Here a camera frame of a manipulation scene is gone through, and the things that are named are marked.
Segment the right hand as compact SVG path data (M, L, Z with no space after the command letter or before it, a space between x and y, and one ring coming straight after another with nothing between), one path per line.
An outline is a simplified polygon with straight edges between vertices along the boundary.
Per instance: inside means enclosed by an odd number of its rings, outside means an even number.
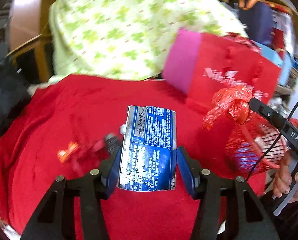
M290 185L292 183L291 173L289 172L289 165L291 162L290 150L288 150L280 162L279 170L275 174L273 183L273 195L277 198L282 197L284 194L289 193ZM295 175L295 181L298 183L298 172ZM298 201L298 190L293 195L289 203Z

